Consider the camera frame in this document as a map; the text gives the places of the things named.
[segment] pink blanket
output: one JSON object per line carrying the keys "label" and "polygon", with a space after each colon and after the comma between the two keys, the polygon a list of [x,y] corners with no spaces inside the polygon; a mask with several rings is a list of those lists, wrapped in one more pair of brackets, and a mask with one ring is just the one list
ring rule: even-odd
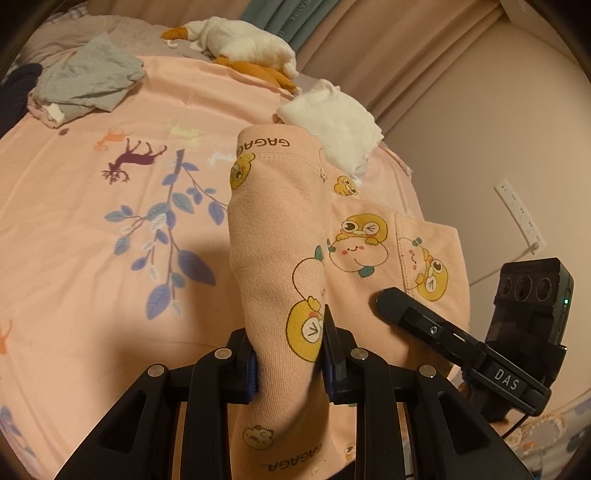
{"label": "pink blanket", "polygon": [[[202,61],[144,61],[113,113],[58,130],[28,115],[0,141],[0,428],[39,480],[147,366],[194,363],[244,326],[236,137],[291,96]],[[376,149],[363,189],[421,218],[403,168]]]}

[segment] white towel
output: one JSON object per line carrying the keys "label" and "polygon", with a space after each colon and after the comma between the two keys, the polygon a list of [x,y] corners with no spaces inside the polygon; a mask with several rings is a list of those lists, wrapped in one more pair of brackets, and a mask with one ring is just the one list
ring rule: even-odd
{"label": "white towel", "polygon": [[279,107],[277,115],[318,137],[326,160],[349,176],[363,171],[360,167],[384,138],[371,113],[328,80]]}

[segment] power strip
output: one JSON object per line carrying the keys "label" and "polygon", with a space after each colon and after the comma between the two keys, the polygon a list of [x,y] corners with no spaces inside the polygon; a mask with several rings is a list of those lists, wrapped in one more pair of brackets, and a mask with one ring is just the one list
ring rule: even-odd
{"label": "power strip", "polygon": [[537,243],[538,247],[536,250],[545,247],[546,242],[542,237],[540,230],[538,230],[536,227],[531,215],[509,182],[507,180],[503,180],[499,184],[495,185],[495,190],[499,194],[499,197],[501,197],[501,200],[503,200],[503,203],[509,209],[517,225],[519,225],[519,228],[523,233],[528,245],[533,247],[534,244]]}

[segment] teal curtain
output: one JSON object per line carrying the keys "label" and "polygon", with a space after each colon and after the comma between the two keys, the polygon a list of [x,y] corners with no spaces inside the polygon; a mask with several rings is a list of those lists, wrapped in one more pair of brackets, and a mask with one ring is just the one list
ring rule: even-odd
{"label": "teal curtain", "polygon": [[298,51],[339,0],[251,0],[241,20],[283,38]]}

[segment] pink cloth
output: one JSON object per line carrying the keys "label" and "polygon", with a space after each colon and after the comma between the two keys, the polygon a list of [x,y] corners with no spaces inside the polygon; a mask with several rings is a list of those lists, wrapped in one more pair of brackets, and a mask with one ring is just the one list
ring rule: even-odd
{"label": "pink cloth", "polygon": [[457,232],[372,201],[301,128],[247,128],[236,156],[230,264],[259,361],[260,393],[238,414],[233,471],[239,480],[328,478],[353,458],[355,415],[348,406],[329,408],[314,369],[325,304],[358,345],[388,363],[431,364],[447,375],[447,361],[374,315],[372,298],[398,287],[467,329]]}
{"label": "pink cloth", "polygon": [[[228,176],[238,134],[291,95],[223,66],[142,59],[145,80],[112,113],[61,129],[27,115],[0,140],[0,429],[39,480],[144,369],[194,363],[245,324]],[[393,154],[374,150],[361,188],[420,218]]]}

